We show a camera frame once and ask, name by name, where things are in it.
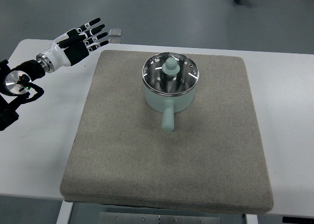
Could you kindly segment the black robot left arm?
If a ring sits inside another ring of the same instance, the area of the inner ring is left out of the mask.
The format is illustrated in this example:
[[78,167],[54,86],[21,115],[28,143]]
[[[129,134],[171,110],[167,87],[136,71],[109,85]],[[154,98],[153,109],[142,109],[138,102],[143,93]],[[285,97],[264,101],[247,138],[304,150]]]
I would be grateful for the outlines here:
[[29,60],[11,69],[8,60],[0,62],[0,129],[5,130],[18,120],[16,110],[36,101],[44,90],[33,82],[45,76],[47,64],[41,60]]

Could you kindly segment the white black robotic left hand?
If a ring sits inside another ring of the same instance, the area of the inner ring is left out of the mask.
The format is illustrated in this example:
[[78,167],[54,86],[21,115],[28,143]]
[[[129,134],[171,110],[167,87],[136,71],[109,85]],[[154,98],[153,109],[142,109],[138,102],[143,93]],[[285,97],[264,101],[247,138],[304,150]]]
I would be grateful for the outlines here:
[[51,42],[48,50],[36,56],[36,61],[47,73],[79,63],[90,53],[109,43],[108,40],[100,42],[108,35],[107,32],[102,32],[104,24],[95,26],[100,21],[100,18],[95,18],[58,36]]

